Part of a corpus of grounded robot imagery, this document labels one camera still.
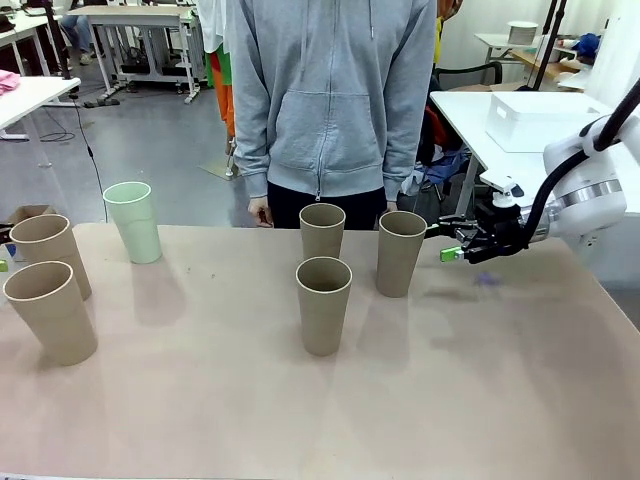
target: hoodie drawstring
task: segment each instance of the hoodie drawstring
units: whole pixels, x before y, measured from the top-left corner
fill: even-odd
[[[369,27],[371,28],[371,40],[373,40],[373,0],[369,0]]]
[[[300,79],[304,78],[304,71],[307,68],[307,36],[309,35],[309,2],[311,0],[304,1],[304,11],[302,12],[302,42],[300,46],[300,61],[302,62],[302,69],[300,72]]]

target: black pants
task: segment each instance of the black pants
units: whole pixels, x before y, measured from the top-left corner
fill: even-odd
[[[295,192],[273,183],[269,183],[267,192],[275,228],[300,228],[300,210],[316,201],[315,195]],[[346,230],[373,230],[376,220],[387,209],[384,188],[347,197],[322,197],[320,201],[344,210]]]

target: orange cloth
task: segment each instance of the orange cloth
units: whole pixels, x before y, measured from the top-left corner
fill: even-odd
[[[213,65],[213,59],[215,53],[211,54],[211,64]],[[236,120],[235,112],[233,110],[233,87],[231,85],[225,85],[222,77],[222,72],[211,69],[213,71],[213,83],[216,88],[216,96],[218,97],[218,106],[220,107],[220,118],[227,125],[229,135],[236,136]]]

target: black cable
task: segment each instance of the black cable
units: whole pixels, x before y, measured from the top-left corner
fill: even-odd
[[[600,136],[595,140],[594,147],[598,152],[606,150],[613,144],[620,129],[638,105],[640,105],[640,78],[622,102],[620,102],[620,105],[618,105],[602,129],[602,133],[600,133]]]
[[[540,190],[536,194],[536,198],[531,207],[531,213],[529,214],[529,218],[527,219],[527,223],[522,229],[522,240],[520,245],[516,247],[519,248],[518,251],[526,248],[529,245],[529,242],[533,238],[538,229],[538,225],[540,225],[540,220],[542,219],[542,214],[544,213],[544,208],[547,205],[547,200],[549,196],[553,192],[553,189],[556,187],[558,182],[562,180],[571,170],[576,168],[582,162],[587,160],[589,157],[584,150],[580,150],[577,153],[574,153],[569,159],[560,165],[551,172],[551,174],[546,178],[546,180],[542,183]]]
[[[549,33],[551,29],[551,22],[553,21],[553,14],[556,11],[556,7],[558,6],[558,0],[551,0],[551,6],[549,7],[549,13],[547,14],[547,20],[544,22],[544,26],[542,27],[542,34],[546,35]]]
[[[73,106],[76,107],[76,115],[78,115],[78,126],[80,127],[80,133],[82,133],[82,138],[84,139],[84,144],[87,146],[87,153],[89,154],[89,158],[91,158],[91,163],[93,163],[93,168],[96,171],[96,178],[98,179],[98,187],[100,188],[100,200],[102,201],[102,206],[104,207],[104,221],[108,223],[109,215],[107,213],[107,204],[104,201],[104,189],[102,188],[102,180],[100,179],[100,172],[98,171],[98,165],[96,164],[95,158],[93,158],[93,150],[89,146],[89,142],[87,141],[87,136],[84,133],[84,128],[82,127],[82,120],[80,119],[80,109],[76,104],[75,99],[73,100]]]
[[[56,125],[58,125],[62,129],[62,132],[54,132],[54,133],[48,133],[46,135],[42,135],[40,137],[40,141],[41,142],[43,142],[43,143],[68,142],[68,141],[73,140],[74,138],[76,138],[75,133],[68,132],[67,129],[64,128],[64,126],[58,120],[56,120],[56,118],[53,115],[51,115],[51,113],[49,113],[49,109],[44,108],[43,110],[45,111],[47,116],[51,120],[53,120]]]

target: gray hoodie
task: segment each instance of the gray hoodie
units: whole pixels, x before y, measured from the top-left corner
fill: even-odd
[[[235,159],[251,197],[322,197],[411,173],[437,0],[231,0]]]

